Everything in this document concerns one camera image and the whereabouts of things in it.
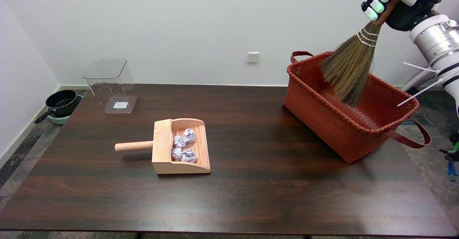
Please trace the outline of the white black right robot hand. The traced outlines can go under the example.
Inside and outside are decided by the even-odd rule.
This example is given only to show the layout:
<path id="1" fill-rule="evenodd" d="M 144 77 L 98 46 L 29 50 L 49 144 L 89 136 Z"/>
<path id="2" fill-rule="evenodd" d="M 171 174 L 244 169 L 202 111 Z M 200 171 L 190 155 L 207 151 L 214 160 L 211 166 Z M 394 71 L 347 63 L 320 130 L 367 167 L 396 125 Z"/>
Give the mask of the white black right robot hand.
<path id="1" fill-rule="evenodd" d="M 423 20 L 436 15 L 442 0 L 365 0 L 362 12 L 374 23 L 386 23 L 399 31 L 412 30 Z"/>

